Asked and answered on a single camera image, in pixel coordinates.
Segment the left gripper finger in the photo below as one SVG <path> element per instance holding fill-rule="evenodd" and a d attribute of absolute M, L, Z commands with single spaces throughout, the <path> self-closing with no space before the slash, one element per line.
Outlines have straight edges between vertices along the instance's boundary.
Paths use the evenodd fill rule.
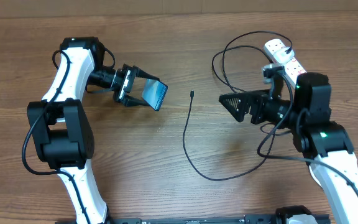
<path fill-rule="evenodd" d="M 126 107 L 131 106 L 150 106 L 145 100 L 140 100 L 138 98 L 134 98 L 130 95 L 125 95 L 123 98 L 123 105 Z"/>
<path fill-rule="evenodd" d="M 143 71 L 142 69 L 140 69 L 137 66 L 133 66 L 134 70 L 135 70 L 135 76 L 139 77 L 139 78 L 145 78 L 145 79 L 149 79 L 149 80 L 157 80 L 159 81 L 160 79 L 158 77 L 155 77 L 145 71 Z"/>

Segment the Samsung Galaxy smartphone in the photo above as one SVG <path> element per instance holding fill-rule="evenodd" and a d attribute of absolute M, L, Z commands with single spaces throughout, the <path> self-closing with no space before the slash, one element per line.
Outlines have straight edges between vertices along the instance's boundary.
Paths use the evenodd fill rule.
<path fill-rule="evenodd" d="M 146 79 L 144 90 L 142 92 L 142 98 L 151 108 L 155 111 L 159 111 L 165 95 L 167 93 L 168 86 L 158 80 Z"/>

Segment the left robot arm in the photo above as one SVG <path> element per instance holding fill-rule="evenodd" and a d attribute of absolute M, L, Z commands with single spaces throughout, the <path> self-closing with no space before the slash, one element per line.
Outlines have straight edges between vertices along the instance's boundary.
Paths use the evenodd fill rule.
<path fill-rule="evenodd" d="M 88 86 L 113 92 L 126 107 L 159 111 L 168 86 L 136 66 L 104 65 L 110 51 L 96 37 L 67 37 L 60 44 L 54 81 L 40 101 L 28 104 L 30 129 L 22 163 L 35 175 L 57 175 L 76 212 L 75 223 L 113 223 L 92 170 L 94 135 L 82 105 Z"/>

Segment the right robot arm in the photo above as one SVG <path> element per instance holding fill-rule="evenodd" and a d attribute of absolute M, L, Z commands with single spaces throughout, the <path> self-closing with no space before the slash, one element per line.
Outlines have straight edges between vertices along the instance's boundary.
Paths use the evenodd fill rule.
<path fill-rule="evenodd" d="M 302 153 L 323 189 L 337 223 L 358 223 L 358 166 L 354 146 L 343 126 L 330 120 L 331 85 L 326 75 L 298 76 L 290 99 L 272 97 L 273 90 L 221 95 L 219 102 L 241 122 L 246 114 L 253 124 L 268 121 L 274 128 L 288 128 L 293 144 Z"/>

